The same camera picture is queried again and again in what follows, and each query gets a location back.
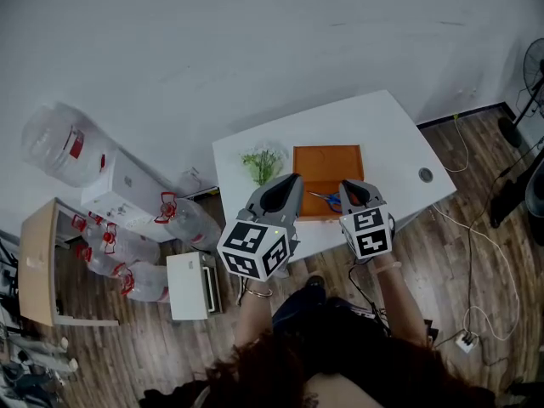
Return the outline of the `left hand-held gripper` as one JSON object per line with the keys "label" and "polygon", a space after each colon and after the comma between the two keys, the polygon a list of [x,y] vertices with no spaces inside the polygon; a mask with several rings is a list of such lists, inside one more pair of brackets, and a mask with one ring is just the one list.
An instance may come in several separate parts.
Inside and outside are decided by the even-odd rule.
{"label": "left hand-held gripper", "polygon": [[295,223],[303,193],[298,173],[274,178],[253,191],[218,241],[218,255],[229,273],[267,280],[287,265],[299,244]]}

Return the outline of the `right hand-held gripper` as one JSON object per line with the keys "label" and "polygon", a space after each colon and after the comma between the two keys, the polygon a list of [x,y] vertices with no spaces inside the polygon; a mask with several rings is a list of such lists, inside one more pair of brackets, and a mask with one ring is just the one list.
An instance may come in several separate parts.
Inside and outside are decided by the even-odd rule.
{"label": "right hand-held gripper", "polygon": [[339,223],[357,260],[392,251],[394,218],[376,186],[345,179],[339,185],[342,214]]}

